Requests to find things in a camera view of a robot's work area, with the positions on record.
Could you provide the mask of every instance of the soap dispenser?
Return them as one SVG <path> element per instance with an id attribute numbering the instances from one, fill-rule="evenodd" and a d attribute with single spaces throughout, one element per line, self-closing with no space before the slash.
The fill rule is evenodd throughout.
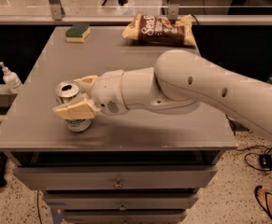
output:
<path id="1" fill-rule="evenodd" d="M 11 90 L 12 93 L 18 93 L 22 85 L 20 78 L 16 73 L 11 72 L 3 62 L 0 62 L 0 66 L 4 72 L 3 80 L 5 81 L 7 87 Z"/>

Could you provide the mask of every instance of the table surface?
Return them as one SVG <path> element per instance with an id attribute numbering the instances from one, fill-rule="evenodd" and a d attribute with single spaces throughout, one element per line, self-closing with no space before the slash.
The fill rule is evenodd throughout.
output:
<path id="1" fill-rule="evenodd" d="M 70 132 L 57 117 L 55 88 L 64 80 L 106 71 L 154 66 L 166 46 L 123 39 L 124 27 L 91 27 L 84 44 L 65 42 L 68 27 L 57 27 L 21 92 L 0 125 L 3 151 L 152 151 L 236 147 L 225 115 L 201 104 L 190 114 L 159 115 L 134 110 L 108 117 L 102 113 L 82 133 Z M 187 49 L 199 55 L 197 49 Z"/>

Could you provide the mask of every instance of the soda can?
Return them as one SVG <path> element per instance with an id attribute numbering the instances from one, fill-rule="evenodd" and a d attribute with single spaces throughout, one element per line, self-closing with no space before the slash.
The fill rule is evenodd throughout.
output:
<path id="1" fill-rule="evenodd" d="M 61 82 L 55 89 L 58 105 L 67 104 L 74 98 L 81 95 L 81 87 L 78 82 L 67 80 Z M 82 132 L 91 125 L 90 119 L 66 119 L 68 129 L 72 132 Z"/>

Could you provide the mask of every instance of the sponge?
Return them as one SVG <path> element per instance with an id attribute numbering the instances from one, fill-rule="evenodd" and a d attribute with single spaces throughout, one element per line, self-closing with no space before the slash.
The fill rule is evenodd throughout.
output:
<path id="1" fill-rule="evenodd" d="M 88 23 L 73 24 L 73 26 L 66 31 L 66 41 L 83 43 L 89 33 L 90 27 Z"/>

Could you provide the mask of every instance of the speckled floor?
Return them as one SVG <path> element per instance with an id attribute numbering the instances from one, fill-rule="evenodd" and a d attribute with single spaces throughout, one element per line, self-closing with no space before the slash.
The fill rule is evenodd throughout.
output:
<path id="1" fill-rule="evenodd" d="M 237 132 L 238 149 L 255 145 L 271 147 L 271 144 L 254 133 Z M 238 152 L 226 152 L 219 160 L 218 173 L 206 188 L 198 192 L 199 199 L 182 224 L 237 224 L 237 223 L 272 223 L 254 198 L 254 188 L 263 185 L 272 192 L 272 173 L 250 168 L 244 162 L 249 152 L 260 153 L 261 149 Z M 259 167 L 257 158 L 251 156 L 249 162 Z M 43 224 L 51 224 L 50 208 L 42 201 L 42 193 L 31 191 L 13 174 L 15 165 L 8 161 L 5 179 L 7 185 L 0 189 L 0 224 L 40 223 L 38 206 Z"/>

